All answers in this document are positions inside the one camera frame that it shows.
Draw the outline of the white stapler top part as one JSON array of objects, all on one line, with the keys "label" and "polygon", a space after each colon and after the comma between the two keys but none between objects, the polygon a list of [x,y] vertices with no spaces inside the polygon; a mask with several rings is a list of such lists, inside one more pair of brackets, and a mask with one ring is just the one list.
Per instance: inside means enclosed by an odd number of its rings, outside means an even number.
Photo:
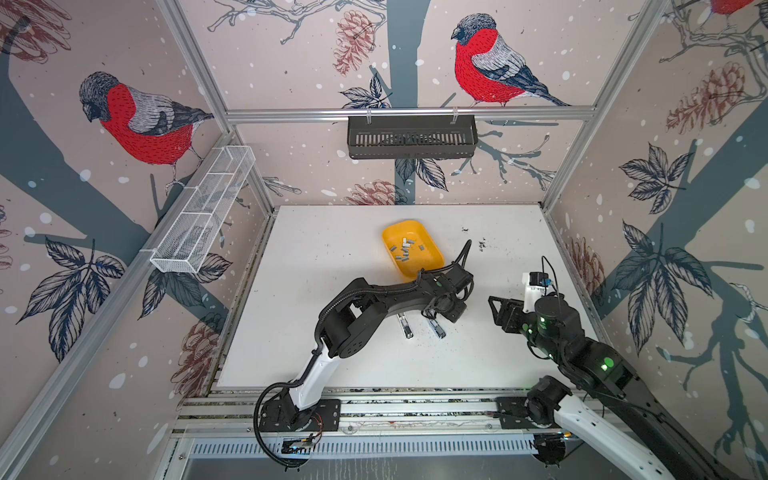
[{"label": "white stapler top part", "polygon": [[409,322],[407,320],[406,315],[404,313],[399,313],[397,315],[397,318],[398,318],[398,321],[399,321],[399,323],[401,325],[401,328],[402,328],[402,331],[403,331],[403,333],[405,335],[405,338],[408,339],[408,340],[412,339],[414,334],[413,334],[413,330],[411,329],[410,324],[409,324]]}]

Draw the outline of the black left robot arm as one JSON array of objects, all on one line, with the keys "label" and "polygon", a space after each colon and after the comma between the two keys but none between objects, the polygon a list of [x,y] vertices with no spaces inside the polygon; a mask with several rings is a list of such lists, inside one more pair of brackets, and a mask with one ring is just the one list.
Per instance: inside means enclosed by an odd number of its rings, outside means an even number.
[{"label": "black left robot arm", "polygon": [[411,311],[455,323],[465,312],[474,289],[473,275],[457,262],[422,270],[411,282],[380,286],[354,279],[320,312],[316,343],[304,372],[281,389],[284,411],[292,421],[312,414],[337,363],[362,350],[382,322]]}]

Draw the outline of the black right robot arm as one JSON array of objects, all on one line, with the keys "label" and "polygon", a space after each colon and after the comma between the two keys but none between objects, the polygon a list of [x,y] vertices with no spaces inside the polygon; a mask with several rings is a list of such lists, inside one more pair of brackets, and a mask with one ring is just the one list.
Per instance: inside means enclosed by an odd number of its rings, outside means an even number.
[{"label": "black right robot arm", "polygon": [[579,313],[550,293],[527,311],[520,300],[488,299],[504,332],[553,361],[565,382],[546,375],[521,407],[498,407],[503,425],[525,418],[576,435],[631,479],[734,479],[652,394],[613,347],[589,338]]}]

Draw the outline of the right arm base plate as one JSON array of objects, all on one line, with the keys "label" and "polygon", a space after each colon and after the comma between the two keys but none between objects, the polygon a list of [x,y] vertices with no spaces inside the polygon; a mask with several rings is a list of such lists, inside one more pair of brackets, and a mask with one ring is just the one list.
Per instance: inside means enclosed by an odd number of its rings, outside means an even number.
[{"label": "right arm base plate", "polygon": [[497,397],[492,416],[499,420],[503,430],[544,429],[548,425],[537,423],[531,417],[525,397]]}]

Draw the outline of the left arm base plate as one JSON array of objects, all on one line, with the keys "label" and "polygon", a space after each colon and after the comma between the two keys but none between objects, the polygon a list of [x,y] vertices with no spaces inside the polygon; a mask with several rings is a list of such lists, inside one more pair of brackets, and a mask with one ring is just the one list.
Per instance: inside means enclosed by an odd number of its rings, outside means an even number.
[{"label": "left arm base plate", "polygon": [[266,401],[258,414],[261,432],[336,432],[339,427],[341,402],[321,399],[305,410],[298,410],[289,397]]}]

